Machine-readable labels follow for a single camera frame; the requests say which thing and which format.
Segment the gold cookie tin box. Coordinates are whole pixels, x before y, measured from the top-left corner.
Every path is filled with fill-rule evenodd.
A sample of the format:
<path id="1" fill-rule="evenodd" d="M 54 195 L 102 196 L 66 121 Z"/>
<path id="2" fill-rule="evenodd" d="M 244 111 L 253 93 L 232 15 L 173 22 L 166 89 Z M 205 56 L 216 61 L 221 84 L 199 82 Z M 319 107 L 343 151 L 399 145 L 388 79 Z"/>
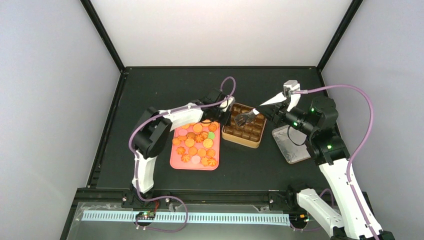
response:
<path id="1" fill-rule="evenodd" d="M 247 113 L 252 109 L 252 107 L 240 103 L 232 106 L 229 125 L 223 126 L 221 130 L 224 140 L 252 149 L 259 147 L 267 122 L 266 118 L 259 113 L 250 123 L 243 126 L 237 125 L 235 121 L 237 115 Z"/>

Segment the green round cookie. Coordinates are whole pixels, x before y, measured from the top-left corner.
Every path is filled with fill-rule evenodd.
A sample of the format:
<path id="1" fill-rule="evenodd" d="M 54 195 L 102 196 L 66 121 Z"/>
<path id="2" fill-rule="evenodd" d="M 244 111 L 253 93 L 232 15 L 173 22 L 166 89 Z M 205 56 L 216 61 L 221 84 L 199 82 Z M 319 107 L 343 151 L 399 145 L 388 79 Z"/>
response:
<path id="1" fill-rule="evenodd" d="M 210 132 L 208 132 L 208 135 L 207 135 L 207 138 L 208 138 L 208 139 L 214 140 L 214 139 L 215 139 L 215 137 L 216 137 L 216 136 L 215 136 L 215 133 L 214 133 L 214 132 L 211 132 L 211 131 L 210 131 Z"/>

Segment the pink plastic tray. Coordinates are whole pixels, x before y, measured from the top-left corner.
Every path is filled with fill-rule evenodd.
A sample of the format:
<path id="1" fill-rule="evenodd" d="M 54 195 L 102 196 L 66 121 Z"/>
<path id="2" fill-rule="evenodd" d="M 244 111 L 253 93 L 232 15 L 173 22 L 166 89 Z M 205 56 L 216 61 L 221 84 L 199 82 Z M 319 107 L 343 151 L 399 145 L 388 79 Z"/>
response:
<path id="1" fill-rule="evenodd" d="M 218 168 L 220 163 L 220 140 L 221 125 L 216 121 L 204 120 L 202 122 L 192 122 L 180 126 L 174 130 L 172 138 L 172 147 L 170 152 L 170 166 L 177 170 L 197 170 L 197 171 L 213 171 Z M 180 129 L 188 131 L 186 137 L 178 134 Z M 208 138 L 208 132 L 213 132 L 213 147 L 205 148 L 203 141 Z M 190 162 L 182 162 L 181 156 L 189 154 L 190 156 L 200 156 L 201 162 L 193 164 Z M 216 166 L 208 166 L 208 158 L 217 160 Z"/>

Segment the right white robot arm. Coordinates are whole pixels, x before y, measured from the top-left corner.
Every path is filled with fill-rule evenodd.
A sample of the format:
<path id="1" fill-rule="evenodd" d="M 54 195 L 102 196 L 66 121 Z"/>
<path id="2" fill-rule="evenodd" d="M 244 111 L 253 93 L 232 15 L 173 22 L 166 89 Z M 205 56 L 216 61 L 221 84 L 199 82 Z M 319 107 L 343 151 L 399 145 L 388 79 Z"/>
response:
<path id="1" fill-rule="evenodd" d="M 285 204 L 293 210 L 306 210 L 332 240 L 393 240 L 376 220 L 357 185 L 352 169 L 354 159 L 335 130 L 338 111 L 335 101 L 326 96 L 315 97 L 308 111 L 297 108 L 300 96 L 307 91 L 279 93 L 253 110 L 238 114 L 238 126 L 250 123 L 262 114 L 270 122 L 286 124 L 306 136 L 310 157 L 327 180 L 339 212 L 328 205 L 312 188 L 294 189 L 286 193 Z"/>

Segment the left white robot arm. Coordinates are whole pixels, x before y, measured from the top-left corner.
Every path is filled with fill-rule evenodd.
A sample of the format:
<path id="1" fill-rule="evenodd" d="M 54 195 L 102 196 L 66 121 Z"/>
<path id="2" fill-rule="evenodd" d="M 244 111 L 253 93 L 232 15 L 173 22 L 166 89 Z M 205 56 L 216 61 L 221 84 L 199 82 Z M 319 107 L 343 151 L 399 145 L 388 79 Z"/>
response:
<path id="1" fill-rule="evenodd" d="M 183 106 L 157 110 L 150 107 L 142 114 L 128 140 L 128 148 L 134 155 L 134 175 L 131 181 L 139 196 L 154 186 L 156 159 L 164 150 L 170 133 L 176 128 L 205 120 L 226 124 L 229 111 L 235 103 L 231 95 L 214 90 L 209 96 Z"/>

